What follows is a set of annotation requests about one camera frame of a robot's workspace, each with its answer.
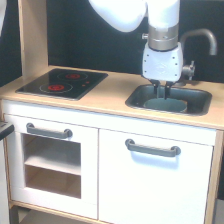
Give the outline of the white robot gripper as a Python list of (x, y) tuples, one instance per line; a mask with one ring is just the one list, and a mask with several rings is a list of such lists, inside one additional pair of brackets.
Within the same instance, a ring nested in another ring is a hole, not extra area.
[(183, 53), (181, 44), (170, 51), (154, 51), (145, 45), (142, 61), (142, 75), (150, 80), (154, 87), (154, 94), (158, 98), (159, 81), (166, 81), (164, 99), (170, 95), (173, 82), (180, 79), (183, 67)]

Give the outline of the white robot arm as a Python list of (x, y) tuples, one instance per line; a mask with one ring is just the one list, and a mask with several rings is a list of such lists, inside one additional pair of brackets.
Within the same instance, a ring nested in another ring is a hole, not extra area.
[(147, 18), (142, 76), (158, 92), (165, 82), (164, 98), (180, 79), (183, 53), (178, 41), (180, 0), (89, 0), (95, 12), (120, 32), (134, 31)]

